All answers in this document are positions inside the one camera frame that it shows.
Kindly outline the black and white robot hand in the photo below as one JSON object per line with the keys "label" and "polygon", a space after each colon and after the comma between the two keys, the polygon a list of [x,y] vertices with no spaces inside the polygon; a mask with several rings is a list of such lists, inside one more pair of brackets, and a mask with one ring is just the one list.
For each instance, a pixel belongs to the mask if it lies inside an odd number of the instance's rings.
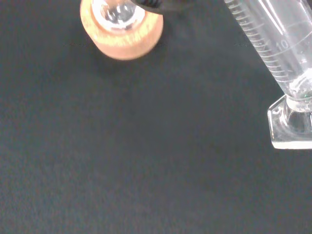
{"label": "black and white robot hand", "polygon": [[131,2],[156,14],[181,11],[195,3],[194,0],[131,0]]}

